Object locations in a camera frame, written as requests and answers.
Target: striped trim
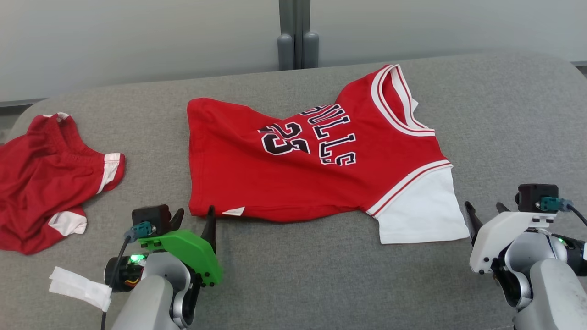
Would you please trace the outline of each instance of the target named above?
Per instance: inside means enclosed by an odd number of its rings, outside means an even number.
[[[390,191],[388,191],[378,202],[371,206],[367,210],[367,213],[370,216],[377,218],[377,215],[381,211],[385,210],[387,206],[389,206],[389,204],[391,204],[406,189],[406,187],[413,184],[430,172],[452,166],[453,165],[448,160],[435,161],[434,163],[421,166],[398,182],[398,184],[396,184]]]
[[[407,89],[406,84],[402,80],[401,71],[399,70],[399,65],[389,65],[384,67],[383,69],[379,70],[376,74],[373,82],[371,84],[371,98],[373,103],[377,107],[377,109],[381,112],[381,114],[387,119],[387,121],[398,131],[412,136],[434,136],[433,129],[424,129],[424,128],[415,128],[410,127],[407,124],[403,123],[401,120],[397,118],[397,116],[393,113],[392,109],[387,104],[385,97],[383,96],[383,81],[387,74],[389,74],[392,69],[398,68],[398,70],[394,70],[395,74],[392,73],[392,85],[394,90],[396,91],[397,95],[399,96],[400,100],[402,101],[404,113],[406,114],[407,118],[410,118],[411,121],[414,121],[414,125],[416,125],[416,121],[413,118],[413,114],[411,112],[411,94]]]

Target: black cable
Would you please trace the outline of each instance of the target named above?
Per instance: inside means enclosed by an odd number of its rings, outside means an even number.
[[[118,273],[118,267],[120,266],[120,260],[122,259],[122,255],[124,254],[124,251],[126,250],[126,246],[129,244],[130,241],[130,236],[127,236],[124,239],[124,243],[122,244],[122,248],[120,248],[120,252],[118,253],[118,259],[116,260],[116,264],[114,265],[114,271],[112,272],[112,276],[110,276],[110,284],[108,285],[109,288],[112,288],[112,285],[114,285],[114,278],[116,277],[116,274]],[[104,330],[106,327],[106,312],[102,312],[102,325],[100,327],[101,330]]]
[[[577,211],[577,209],[573,205],[567,204],[566,207],[569,210],[573,211],[579,217],[579,219],[581,219],[581,221],[583,221],[583,223],[587,225],[587,219],[583,216],[583,214],[581,214],[581,212]]]

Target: floor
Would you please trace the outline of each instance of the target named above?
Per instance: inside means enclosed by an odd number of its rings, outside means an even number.
[[[578,66],[577,69],[587,78],[587,66]],[[4,143],[10,129],[29,106],[0,107],[0,144]]]

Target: white triangular patch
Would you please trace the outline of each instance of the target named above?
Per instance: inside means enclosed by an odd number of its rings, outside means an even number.
[[[226,214],[226,215],[235,215],[237,217],[240,217],[242,215],[242,213],[245,211],[245,207],[239,207],[239,208],[233,208],[232,210],[227,210],[222,212],[222,214]]]

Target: clothing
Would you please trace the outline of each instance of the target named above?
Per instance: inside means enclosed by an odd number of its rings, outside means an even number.
[[[25,135],[0,146],[0,249],[33,254],[83,234],[81,204],[123,173],[124,155],[88,148],[69,115],[35,117]]]
[[[362,210],[383,244],[467,237],[452,165],[416,106],[399,65],[285,120],[192,100],[190,211],[290,222]]]

